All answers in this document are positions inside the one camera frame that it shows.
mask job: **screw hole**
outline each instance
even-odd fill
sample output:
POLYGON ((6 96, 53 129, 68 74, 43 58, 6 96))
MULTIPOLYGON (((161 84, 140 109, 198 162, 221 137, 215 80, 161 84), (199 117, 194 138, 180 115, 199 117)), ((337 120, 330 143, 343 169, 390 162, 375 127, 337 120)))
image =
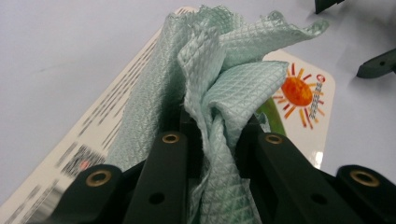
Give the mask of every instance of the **screw hole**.
POLYGON ((274 134, 269 134, 265 136, 265 140, 272 144, 281 144, 283 142, 283 139, 281 137, 274 134))
POLYGON ((172 133, 167 134, 167 135, 165 135, 165 136, 163 137, 163 141, 164 141, 165 143, 169 143, 169 144, 176 143, 176 142, 178 142, 178 140, 179 140, 178 135, 172 134, 172 133))
POLYGON ((356 182, 364 186, 372 187, 372 188, 379 186, 379 180, 374 175, 367 173, 365 171, 353 170, 350 172, 350 176, 356 182))
POLYGON ((99 187, 111 179, 111 172, 108 170, 98 170, 90 174, 85 183, 90 187, 99 187))
POLYGON ((106 179, 106 175, 101 173, 101 174, 96 174, 92 177, 93 181, 103 181, 104 179, 106 179))
POLYGON ((314 201, 315 203, 318 203, 318 204, 326 204, 327 203, 327 199, 321 194, 313 194, 313 195, 311 195, 311 199, 312 199, 312 201, 314 201))
POLYGON ((159 204, 162 203, 165 200, 165 195, 163 193, 153 193, 149 196, 148 201, 151 204, 159 204))

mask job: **diamond-pattern cloth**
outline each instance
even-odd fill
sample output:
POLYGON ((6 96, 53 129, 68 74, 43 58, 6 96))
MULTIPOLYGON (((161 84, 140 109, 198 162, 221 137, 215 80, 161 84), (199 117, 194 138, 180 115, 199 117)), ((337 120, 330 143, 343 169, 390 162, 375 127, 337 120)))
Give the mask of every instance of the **diamond-pattern cloth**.
POLYGON ((279 12, 249 25, 225 7, 170 15, 106 162, 126 170, 145 159, 185 95, 184 107, 201 130, 205 154, 201 182, 190 193, 189 222, 198 214, 201 223, 261 223, 233 148, 254 111, 283 83, 288 65, 260 61, 327 27, 317 21, 299 29, 279 12))

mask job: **brass insert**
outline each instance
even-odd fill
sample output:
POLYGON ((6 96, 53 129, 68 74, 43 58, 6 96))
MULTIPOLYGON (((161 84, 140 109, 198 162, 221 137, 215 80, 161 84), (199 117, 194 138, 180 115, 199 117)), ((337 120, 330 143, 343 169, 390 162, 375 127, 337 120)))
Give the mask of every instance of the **brass insert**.
POLYGON ((98 170, 87 177, 86 184, 90 187, 99 187, 111 179, 111 173, 108 170, 98 170))
POLYGON ((169 133, 163 137, 163 141, 168 144, 173 144, 178 142, 180 138, 177 134, 169 133))
POLYGON ((372 174, 367 173, 365 171, 353 170, 350 172, 350 176, 356 182, 358 182, 364 186, 372 187, 372 188, 376 188, 379 186, 379 180, 372 174))
POLYGON ((277 135, 268 134, 267 136, 265 136, 265 141, 272 144, 281 144, 283 142, 283 139, 277 135))

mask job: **white table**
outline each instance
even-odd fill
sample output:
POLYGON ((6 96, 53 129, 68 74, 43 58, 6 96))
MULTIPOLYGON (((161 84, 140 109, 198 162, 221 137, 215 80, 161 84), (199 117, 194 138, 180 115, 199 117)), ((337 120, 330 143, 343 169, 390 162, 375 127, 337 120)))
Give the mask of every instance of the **white table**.
POLYGON ((359 164, 396 183, 396 76, 355 77, 396 47, 396 2, 346 0, 319 15, 314 0, 1 1, 0 203, 42 162, 163 24, 182 6, 223 4, 254 22, 277 9, 307 26, 331 26, 285 51, 336 81, 322 170, 359 164))

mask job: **orange sun graphic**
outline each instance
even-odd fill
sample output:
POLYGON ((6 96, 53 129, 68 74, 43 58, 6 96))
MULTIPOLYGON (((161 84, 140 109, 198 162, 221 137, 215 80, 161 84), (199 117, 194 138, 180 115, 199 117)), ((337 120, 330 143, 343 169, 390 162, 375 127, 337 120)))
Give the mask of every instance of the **orange sun graphic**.
POLYGON ((303 76, 304 69, 301 68, 296 76, 294 63, 291 65, 291 71, 288 69, 287 72, 288 76, 285 83, 276 92, 273 99, 277 100, 279 105, 286 104, 283 107, 285 119, 298 108, 303 126, 306 128, 309 125, 311 129, 314 129, 311 120, 318 123, 316 113, 319 112, 321 116, 325 116, 324 112, 318 107, 319 105, 324 105, 324 102, 320 100, 320 96, 324 95, 321 87, 325 82, 325 77, 318 74, 317 82, 307 83, 312 75, 303 76))

